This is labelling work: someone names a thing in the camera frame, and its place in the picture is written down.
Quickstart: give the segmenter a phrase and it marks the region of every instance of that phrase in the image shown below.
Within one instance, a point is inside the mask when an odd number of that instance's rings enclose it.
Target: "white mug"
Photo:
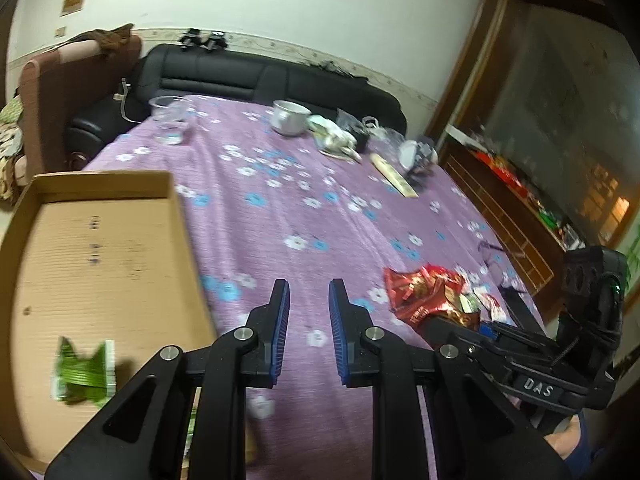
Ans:
[[[271,126],[283,136],[293,137],[306,130],[311,110],[290,101],[274,101]]]

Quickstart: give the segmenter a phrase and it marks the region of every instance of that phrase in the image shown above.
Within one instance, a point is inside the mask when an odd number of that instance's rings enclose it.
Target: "purple tablecloth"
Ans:
[[[309,137],[274,133],[267,107],[191,100],[196,116],[182,145],[155,142],[148,120],[107,146],[87,170],[174,174],[219,333],[243,325],[254,306],[266,303],[274,280],[289,281],[282,375],[273,390],[247,392],[262,455],[248,476],[370,478],[371,393],[340,384],[329,281],[343,278],[352,303],[416,346],[426,344],[389,311],[383,267],[414,270],[429,262],[464,271],[500,301],[497,281],[520,288],[522,282],[498,251],[487,260],[479,244],[498,240],[441,168],[433,168],[419,199],[404,198],[368,157],[362,165],[328,158]],[[528,294],[523,297],[540,319]]]

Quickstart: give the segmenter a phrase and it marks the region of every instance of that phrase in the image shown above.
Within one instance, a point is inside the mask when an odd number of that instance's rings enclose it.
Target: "metal bolt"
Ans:
[[[175,358],[178,357],[179,353],[180,353],[180,351],[178,350],[178,347],[176,347],[176,346],[165,346],[160,351],[160,357],[162,359],[164,359],[165,361],[173,361]]]
[[[247,339],[251,339],[253,335],[254,335],[254,331],[247,326],[241,326],[240,328],[236,328],[236,331],[234,332],[234,337],[240,341],[246,341]]]
[[[385,331],[382,330],[379,326],[370,326],[364,331],[364,335],[372,341],[377,341],[378,339],[382,339],[385,336]]]
[[[458,349],[453,345],[442,345],[440,354],[447,359],[455,359],[458,357]]]

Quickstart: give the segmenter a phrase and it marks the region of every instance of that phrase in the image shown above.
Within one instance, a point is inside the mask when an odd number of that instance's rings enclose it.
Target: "white wall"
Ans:
[[[197,27],[307,46],[382,72],[440,98],[479,0],[20,0],[8,61],[92,28]]]

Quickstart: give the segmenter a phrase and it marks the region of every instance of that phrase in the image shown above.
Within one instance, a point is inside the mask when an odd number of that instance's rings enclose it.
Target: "green snack package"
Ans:
[[[79,358],[66,337],[60,337],[51,378],[51,397],[75,404],[90,400],[99,408],[116,393],[115,352],[106,339],[89,359]]]

